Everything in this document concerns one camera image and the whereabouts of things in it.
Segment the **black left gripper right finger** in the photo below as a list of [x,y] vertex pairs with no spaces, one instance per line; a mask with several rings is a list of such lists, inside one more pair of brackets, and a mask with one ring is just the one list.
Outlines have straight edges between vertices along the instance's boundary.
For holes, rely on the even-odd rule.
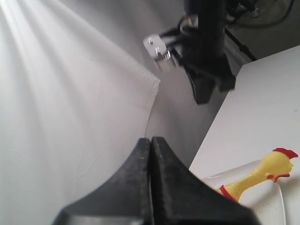
[[156,225],[257,225],[254,212],[194,176],[162,137],[151,140],[151,195]]

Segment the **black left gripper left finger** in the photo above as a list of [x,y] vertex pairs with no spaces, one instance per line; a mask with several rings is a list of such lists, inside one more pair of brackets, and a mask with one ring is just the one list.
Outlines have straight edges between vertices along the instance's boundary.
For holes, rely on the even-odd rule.
[[151,225],[150,140],[141,138],[104,184],[64,207],[55,225]]

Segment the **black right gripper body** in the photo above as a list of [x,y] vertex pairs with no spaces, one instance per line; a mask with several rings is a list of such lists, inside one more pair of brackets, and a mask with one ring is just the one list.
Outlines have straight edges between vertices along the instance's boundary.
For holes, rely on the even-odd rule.
[[202,15],[184,15],[178,25],[162,32],[179,66],[192,69],[217,85],[221,71],[231,71],[224,53],[225,26],[220,19],[207,20]]

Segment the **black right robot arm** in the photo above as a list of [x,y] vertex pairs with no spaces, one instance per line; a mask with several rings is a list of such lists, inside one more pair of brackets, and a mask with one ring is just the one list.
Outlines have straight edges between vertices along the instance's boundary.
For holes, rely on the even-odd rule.
[[235,88],[236,78],[224,52],[225,8],[224,0],[186,0],[177,27],[160,35],[175,38],[167,50],[184,68],[198,105],[209,103],[215,89]]

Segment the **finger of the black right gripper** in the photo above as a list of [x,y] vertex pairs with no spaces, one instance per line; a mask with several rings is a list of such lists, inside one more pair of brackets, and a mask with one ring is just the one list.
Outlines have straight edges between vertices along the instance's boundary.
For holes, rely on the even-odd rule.
[[217,86],[220,92],[231,91],[235,88],[236,77],[231,71],[221,71],[217,80]]
[[194,100],[198,105],[209,103],[211,95],[215,88],[215,82],[206,76],[192,70],[187,69]]

